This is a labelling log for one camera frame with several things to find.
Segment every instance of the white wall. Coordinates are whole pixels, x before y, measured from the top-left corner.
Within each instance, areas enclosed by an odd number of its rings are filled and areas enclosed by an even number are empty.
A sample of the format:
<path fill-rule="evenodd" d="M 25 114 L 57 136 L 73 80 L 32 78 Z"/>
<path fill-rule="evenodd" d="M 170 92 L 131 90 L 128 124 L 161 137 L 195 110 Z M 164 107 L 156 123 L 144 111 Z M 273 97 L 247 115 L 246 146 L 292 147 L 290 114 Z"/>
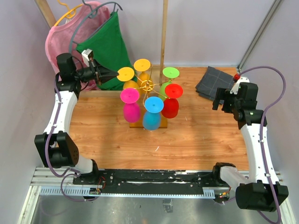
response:
<path fill-rule="evenodd" d="M 59 19 L 66 7 L 48 0 Z M 64 0 L 71 8 L 80 0 Z M 160 64 L 162 0 L 117 0 L 121 29 L 132 61 Z M 169 0 L 165 64 L 236 66 L 273 0 Z"/>
<path fill-rule="evenodd" d="M 34 145 L 54 105 L 44 51 L 49 28 L 34 0 L 10 0 L 0 13 L 0 223 L 15 224 L 37 165 Z"/>
<path fill-rule="evenodd" d="M 299 1 L 285 0 L 254 49 L 244 69 L 270 65 L 280 70 L 287 89 L 279 104 L 269 110 L 268 141 L 274 168 L 282 174 L 289 188 L 289 200 L 297 222 L 299 214 Z M 282 90 L 279 76 L 272 71 L 250 72 L 252 82 L 259 86 L 259 108 L 273 102 Z"/>

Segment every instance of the green cloth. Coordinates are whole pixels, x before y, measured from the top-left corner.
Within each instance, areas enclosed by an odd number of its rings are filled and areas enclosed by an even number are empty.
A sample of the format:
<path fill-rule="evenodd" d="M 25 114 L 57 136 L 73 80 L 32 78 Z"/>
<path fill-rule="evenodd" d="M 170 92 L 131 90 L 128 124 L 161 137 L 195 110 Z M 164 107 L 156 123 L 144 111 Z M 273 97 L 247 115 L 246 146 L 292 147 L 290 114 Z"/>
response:
<path fill-rule="evenodd" d="M 82 53 L 86 49 L 93 50 L 93 58 L 103 67 L 118 71 L 123 67 L 131 67 L 127 48 L 121 36 L 117 12 L 110 14 L 110 19 L 90 39 L 79 43 L 76 50 Z M 116 77 L 98 85 L 101 90 L 122 90 L 124 82 Z"/>

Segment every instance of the yellow hanger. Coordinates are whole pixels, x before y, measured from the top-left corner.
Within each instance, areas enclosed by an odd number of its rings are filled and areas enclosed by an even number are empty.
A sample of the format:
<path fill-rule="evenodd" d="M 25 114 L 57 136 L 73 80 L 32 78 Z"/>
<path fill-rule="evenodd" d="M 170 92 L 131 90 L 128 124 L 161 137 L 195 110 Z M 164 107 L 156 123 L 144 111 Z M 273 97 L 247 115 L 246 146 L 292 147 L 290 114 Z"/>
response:
<path fill-rule="evenodd" d="M 60 5 L 66 6 L 68 12 L 70 11 L 70 7 L 68 6 L 68 4 L 62 3 L 60 0 L 57 0 L 57 1 Z M 73 12 L 74 12 L 73 14 L 67 15 L 66 18 L 68 18 L 68 19 L 72 18 L 76 14 L 76 10 Z"/>
<path fill-rule="evenodd" d="M 67 18 L 67 16 L 68 16 L 70 13 L 72 13 L 73 11 L 76 11 L 76 9 L 79 8 L 79 7 L 81 7 L 81 6 L 83 6 L 83 4 L 74 7 L 73 9 L 71 9 L 70 11 L 68 11 L 66 14 L 64 14 L 64 15 L 63 15 L 63 16 L 62 16 L 62 17 L 55 23 L 54 27 L 56 27 L 56 26 L 61 22 L 61 20 L 63 20 L 65 17 Z"/>

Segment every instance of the gray hanger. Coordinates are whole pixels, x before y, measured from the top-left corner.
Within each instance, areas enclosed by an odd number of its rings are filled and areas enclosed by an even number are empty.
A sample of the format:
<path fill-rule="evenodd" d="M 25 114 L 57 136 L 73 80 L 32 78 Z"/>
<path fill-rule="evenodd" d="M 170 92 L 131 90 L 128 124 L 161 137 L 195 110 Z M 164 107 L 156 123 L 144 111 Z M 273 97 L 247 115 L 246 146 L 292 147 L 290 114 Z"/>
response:
<path fill-rule="evenodd" d="M 106 3 L 103 3 L 102 5 L 96 7 L 95 9 L 93 9 L 81 22 L 80 24 L 77 26 L 77 28 L 75 29 L 72 37 L 71 37 L 71 41 L 70 41 L 70 45 L 69 45 L 69 53 L 71 53 L 71 47 L 72 47 L 72 44 L 74 43 L 74 38 L 78 32 L 78 30 L 80 29 L 80 27 L 83 25 L 83 23 L 89 18 L 90 15 L 92 15 L 94 12 L 98 11 L 99 8 L 103 7 L 104 5 L 107 5 L 107 4 L 114 4 L 114 7 L 113 7 L 113 12 L 112 12 L 112 15 L 110 16 L 109 19 L 107 19 L 101 26 L 99 26 L 89 37 L 91 38 L 99 29 L 101 29 L 102 26 L 104 26 L 115 14 L 115 12 L 118 12 L 118 9 L 115 11 L 115 8 L 116 8 L 116 5 L 120 8 L 120 10 L 122 10 L 122 7 L 116 3 L 115 1 L 109 1 L 109 2 L 106 2 Z"/>
<path fill-rule="evenodd" d="M 93 10 L 92 8 L 92 5 L 91 4 L 87 4 L 84 0 L 82 0 L 83 4 L 86 5 L 86 6 L 89 6 L 90 7 L 90 11 Z M 96 15 L 98 14 L 98 11 L 95 12 L 95 14 L 91 14 L 88 18 L 89 19 L 93 19 Z"/>

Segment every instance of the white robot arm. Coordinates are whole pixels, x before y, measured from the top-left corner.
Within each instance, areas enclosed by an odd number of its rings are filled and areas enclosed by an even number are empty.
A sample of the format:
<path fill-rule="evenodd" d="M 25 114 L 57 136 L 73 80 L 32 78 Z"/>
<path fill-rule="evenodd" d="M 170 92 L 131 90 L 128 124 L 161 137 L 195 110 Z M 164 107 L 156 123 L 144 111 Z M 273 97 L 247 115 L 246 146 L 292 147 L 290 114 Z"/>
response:
<path fill-rule="evenodd" d="M 218 109 L 220 100 L 224 100 L 222 110 L 232 113 L 243 135 L 249 160 L 249 178 L 239 173 L 233 164 L 217 163 L 213 168 L 214 179 L 219 185 L 227 183 L 236 192 L 236 201 L 241 209 L 275 211 L 274 198 L 269 180 L 271 180 L 279 204 L 288 197 L 288 188 L 279 184 L 274 171 L 268 142 L 267 121 L 262 123 L 262 110 L 256 109 L 258 87 L 246 77 L 234 77 L 232 89 L 218 88 L 213 110 Z M 261 140 L 268 165 L 264 165 Z"/>

